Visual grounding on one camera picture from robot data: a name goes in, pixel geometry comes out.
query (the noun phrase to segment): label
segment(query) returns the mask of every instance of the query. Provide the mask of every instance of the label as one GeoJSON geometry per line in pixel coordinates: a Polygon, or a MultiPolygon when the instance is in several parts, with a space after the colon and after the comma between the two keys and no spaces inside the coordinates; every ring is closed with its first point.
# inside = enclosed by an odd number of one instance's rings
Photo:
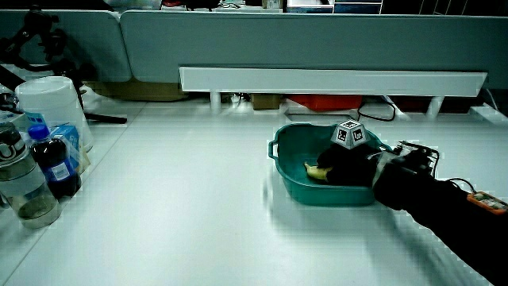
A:
{"type": "Polygon", "coordinates": [[[51,132],[51,135],[53,138],[58,138],[65,143],[72,167],[77,169],[82,159],[79,153],[79,134],[75,126],[57,126],[51,132]]]}
{"type": "Polygon", "coordinates": [[[359,122],[356,122],[354,120],[348,120],[344,123],[341,124],[341,126],[343,126],[344,128],[347,128],[347,129],[353,129],[355,127],[357,127],[360,123],[359,122]]]}
{"type": "Polygon", "coordinates": [[[360,141],[364,139],[364,134],[362,133],[362,129],[356,129],[352,132],[352,137],[355,139],[355,141],[360,141]]]}
{"type": "Polygon", "coordinates": [[[348,132],[346,130],[339,129],[339,132],[337,133],[337,140],[346,142],[347,138],[348,132]]]}
{"type": "Polygon", "coordinates": [[[26,115],[26,118],[30,121],[31,125],[44,124],[44,125],[48,126],[48,124],[46,124],[46,121],[44,120],[43,114],[35,113],[35,112],[25,112],[25,115],[26,115]]]}
{"type": "Polygon", "coordinates": [[[48,182],[59,182],[75,174],[75,170],[68,159],[65,159],[57,166],[42,168],[42,172],[48,182]]]}

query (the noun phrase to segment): cable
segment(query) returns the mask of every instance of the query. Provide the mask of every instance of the cable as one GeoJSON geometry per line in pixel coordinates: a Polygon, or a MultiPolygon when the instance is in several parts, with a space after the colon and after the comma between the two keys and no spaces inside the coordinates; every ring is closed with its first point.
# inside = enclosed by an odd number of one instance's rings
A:
{"type": "Polygon", "coordinates": [[[358,119],[356,119],[356,120],[359,121],[360,120],[360,116],[363,116],[363,117],[366,117],[366,118],[375,119],[375,120],[379,120],[379,121],[382,121],[382,122],[393,121],[395,119],[395,106],[394,106],[394,104],[388,102],[386,99],[383,99],[383,102],[385,102],[387,105],[391,106],[391,108],[393,109],[393,114],[391,115],[390,119],[377,118],[377,117],[374,117],[374,116],[371,116],[371,115],[366,115],[366,114],[361,113],[360,109],[365,105],[365,102],[362,102],[360,104],[360,107],[358,107],[358,110],[356,111],[358,113],[358,119]]]}
{"type": "Polygon", "coordinates": [[[242,101],[244,101],[244,102],[250,102],[251,101],[251,96],[249,94],[241,93],[241,92],[235,92],[233,94],[238,96],[238,104],[237,104],[237,106],[235,108],[240,107],[240,104],[242,103],[242,101]]]}
{"type": "Polygon", "coordinates": [[[240,9],[241,7],[235,3],[220,3],[220,8],[234,8],[234,9],[240,9]]]}
{"type": "Polygon", "coordinates": [[[446,12],[444,12],[444,15],[448,15],[448,10],[450,9],[451,4],[452,4],[452,0],[448,0],[448,7],[446,7],[446,12]]]}
{"type": "Polygon", "coordinates": [[[436,151],[436,150],[433,150],[434,153],[436,154],[436,162],[434,163],[434,168],[432,170],[432,176],[434,177],[434,179],[436,179],[436,167],[437,167],[437,162],[439,161],[439,152],[436,151]]]}
{"type": "Polygon", "coordinates": [[[459,187],[458,184],[456,184],[455,182],[453,182],[454,180],[458,180],[458,181],[461,181],[461,182],[465,182],[466,184],[469,185],[469,187],[471,188],[471,191],[473,194],[476,194],[476,190],[475,190],[475,187],[473,187],[473,185],[471,183],[469,183],[467,180],[465,179],[462,179],[462,178],[451,178],[451,179],[448,179],[446,180],[446,182],[452,182],[454,183],[457,187],[459,187]]]}
{"type": "Polygon", "coordinates": [[[450,183],[452,183],[459,190],[462,190],[462,188],[457,183],[455,183],[454,181],[450,181],[450,183]]]}
{"type": "Polygon", "coordinates": [[[464,3],[464,8],[462,9],[462,13],[460,15],[464,15],[464,12],[466,11],[466,6],[468,5],[468,0],[464,3]]]}
{"type": "Polygon", "coordinates": [[[425,2],[425,0],[421,0],[420,13],[418,13],[419,15],[421,15],[421,10],[423,9],[423,3],[424,2],[425,2]]]}
{"type": "Polygon", "coordinates": [[[433,15],[436,14],[437,4],[439,4],[439,0],[436,0],[436,5],[434,6],[433,15]]]}
{"type": "Polygon", "coordinates": [[[492,104],[494,104],[494,108],[496,109],[496,111],[498,111],[498,112],[499,112],[498,105],[497,105],[497,104],[495,104],[494,96],[492,96],[491,91],[490,91],[488,88],[486,88],[486,89],[485,89],[485,91],[487,91],[487,93],[488,93],[488,94],[489,94],[489,96],[491,97],[491,101],[492,101],[492,104]]]}

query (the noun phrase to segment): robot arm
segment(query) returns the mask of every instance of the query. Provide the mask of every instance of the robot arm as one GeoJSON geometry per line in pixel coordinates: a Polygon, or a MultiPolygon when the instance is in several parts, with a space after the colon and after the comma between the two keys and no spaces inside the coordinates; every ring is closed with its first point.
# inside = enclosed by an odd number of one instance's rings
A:
{"type": "Polygon", "coordinates": [[[430,174],[432,160],[424,155],[429,149],[413,147],[402,157],[387,154],[390,159],[383,161],[381,156],[378,166],[382,167],[372,188],[375,198],[394,210],[407,211],[492,284],[506,284],[501,261],[508,255],[508,245],[501,233],[508,227],[508,206],[493,203],[487,194],[463,191],[451,180],[435,180],[430,174]]]}

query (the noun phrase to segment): white container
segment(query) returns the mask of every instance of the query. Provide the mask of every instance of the white container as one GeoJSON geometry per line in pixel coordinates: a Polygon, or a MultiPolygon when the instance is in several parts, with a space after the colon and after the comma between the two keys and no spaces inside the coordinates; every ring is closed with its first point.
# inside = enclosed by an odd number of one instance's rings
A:
{"type": "Polygon", "coordinates": [[[62,124],[76,126],[83,148],[89,151],[94,138],[78,100],[72,80],[64,76],[31,79],[16,87],[19,107],[27,113],[42,114],[48,127],[62,124]]]}

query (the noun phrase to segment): desk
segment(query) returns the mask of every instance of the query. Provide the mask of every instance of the desk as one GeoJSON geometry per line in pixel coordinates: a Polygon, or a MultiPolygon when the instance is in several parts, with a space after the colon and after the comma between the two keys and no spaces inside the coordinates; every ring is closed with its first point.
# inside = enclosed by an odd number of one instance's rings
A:
{"type": "MultiPolygon", "coordinates": [[[[37,243],[7,285],[488,285],[404,212],[292,201],[267,157],[284,109],[140,104],[108,108],[127,126],[91,127],[95,166],[56,223],[25,236],[37,243]]],[[[508,197],[506,127],[470,114],[361,121],[388,145],[437,147],[438,177],[508,197]]]]}
{"type": "MultiPolygon", "coordinates": [[[[82,181],[85,183],[90,174],[102,161],[104,156],[111,150],[116,140],[126,130],[130,122],[141,111],[146,102],[116,102],[114,100],[97,98],[85,94],[83,96],[85,107],[90,111],[97,111],[100,114],[111,114],[126,116],[128,119],[125,125],[108,125],[106,123],[90,122],[90,130],[94,135],[94,147],[88,153],[91,166],[82,174],[82,181]]],[[[0,284],[7,282],[13,271],[25,259],[29,251],[37,244],[42,235],[49,229],[58,227],[58,221],[46,228],[29,230],[24,228],[11,209],[0,212],[0,284]]]]}

